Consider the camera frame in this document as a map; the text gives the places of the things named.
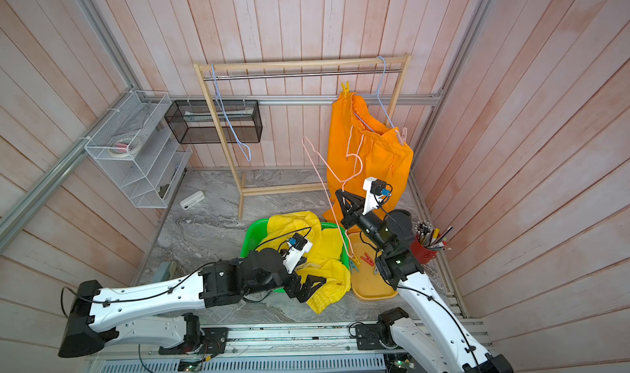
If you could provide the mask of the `yellow shorts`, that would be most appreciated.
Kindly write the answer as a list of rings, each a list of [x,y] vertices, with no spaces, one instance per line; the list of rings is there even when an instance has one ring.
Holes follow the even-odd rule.
[[[287,248],[288,239],[295,233],[313,244],[304,257],[306,262],[296,270],[302,280],[308,275],[326,279],[326,284],[315,291],[307,301],[317,314],[331,304],[339,302],[350,290],[350,271],[340,261],[344,251],[338,229],[323,229],[317,215],[311,211],[274,215],[267,222],[267,237],[262,240],[265,248]]]

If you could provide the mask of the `teal clothespin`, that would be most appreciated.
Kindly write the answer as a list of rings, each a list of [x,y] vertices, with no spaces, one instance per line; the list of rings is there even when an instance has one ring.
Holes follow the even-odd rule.
[[[356,264],[354,263],[353,260],[349,260],[349,271],[351,273],[354,273],[354,272],[359,273],[360,272],[359,268],[356,266]]]

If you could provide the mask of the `red clothespin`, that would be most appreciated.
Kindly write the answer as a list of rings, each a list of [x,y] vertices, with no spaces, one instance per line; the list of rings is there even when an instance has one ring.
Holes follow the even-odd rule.
[[[364,253],[360,259],[366,262],[369,266],[375,266],[374,260],[367,253]]]

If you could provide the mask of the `orange shorts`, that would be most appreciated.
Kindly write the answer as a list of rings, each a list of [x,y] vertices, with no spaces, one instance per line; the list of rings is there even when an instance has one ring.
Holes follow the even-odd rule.
[[[395,209],[406,189],[413,160],[412,149],[406,143],[401,145],[398,135],[398,128],[388,128],[370,115],[364,98],[356,93],[345,97],[341,92],[332,104],[326,153],[326,178],[333,203],[323,215],[327,222],[342,219],[336,190],[364,197],[363,185],[368,177],[393,187],[384,209]]]

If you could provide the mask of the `pink clothespin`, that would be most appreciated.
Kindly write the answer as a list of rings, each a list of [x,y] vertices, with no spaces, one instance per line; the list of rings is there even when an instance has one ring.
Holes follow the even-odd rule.
[[[400,128],[398,130],[398,137],[399,137],[399,141],[401,145],[404,145],[406,143],[407,140],[407,134],[408,134],[408,129],[407,128]]]

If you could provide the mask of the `yellow clothespin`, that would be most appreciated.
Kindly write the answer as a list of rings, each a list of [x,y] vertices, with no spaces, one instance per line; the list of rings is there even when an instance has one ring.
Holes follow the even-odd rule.
[[[345,82],[343,84],[341,84],[342,87],[342,93],[345,97],[347,97],[350,94],[350,90],[349,90],[349,82]]]

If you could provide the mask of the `light blue wire hanger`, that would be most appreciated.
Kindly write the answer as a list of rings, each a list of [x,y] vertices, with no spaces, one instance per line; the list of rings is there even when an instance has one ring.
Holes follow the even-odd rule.
[[[212,74],[212,82],[213,82],[213,86],[214,86],[214,90],[215,90],[215,96],[217,98],[218,105],[219,105],[219,107],[221,109],[221,112],[222,112],[222,114],[224,116],[224,119],[225,119],[225,121],[226,121],[226,123],[227,123],[227,125],[228,125],[228,127],[229,127],[229,129],[230,129],[230,131],[231,131],[235,141],[236,141],[236,144],[238,145],[239,149],[241,150],[241,153],[243,154],[245,159],[250,163],[251,159],[252,159],[251,148],[250,148],[250,146],[248,146],[246,143],[243,143],[239,139],[239,137],[238,137],[238,135],[236,133],[236,130],[234,129],[234,126],[231,123],[231,120],[229,119],[229,116],[228,116],[228,113],[226,111],[223,98],[221,96],[221,91],[220,91],[220,88],[218,86],[218,76],[216,75],[216,70],[215,70],[214,64],[211,64],[211,74]]]

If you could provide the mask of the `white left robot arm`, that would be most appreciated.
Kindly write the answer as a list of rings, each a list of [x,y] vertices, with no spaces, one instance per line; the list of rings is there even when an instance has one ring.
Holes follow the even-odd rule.
[[[96,280],[85,281],[65,312],[67,325],[58,355],[78,358],[110,344],[132,342],[157,344],[168,353],[193,352],[203,342],[194,310],[233,305],[249,294],[275,289],[308,302],[326,284],[324,277],[297,273],[312,246],[305,236],[294,233],[287,250],[252,251],[245,258],[203,264],[188,275],[160,283],[111,289]]]

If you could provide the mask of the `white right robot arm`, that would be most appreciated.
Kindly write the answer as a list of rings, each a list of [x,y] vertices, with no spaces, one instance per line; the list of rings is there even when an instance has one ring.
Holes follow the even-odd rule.
[[[423,265],[411,215],[393,210],[382,220],[368,200],[341,189],[336,191],[346,228],[358,227],[377,248],[376,267],[386,284],[413,308],[429,334],[418,328],[400,308],[378,317],[379,341],[405,350],[426,372],[512,372],[506,357],[491,354],[478,342],[434,288]]]

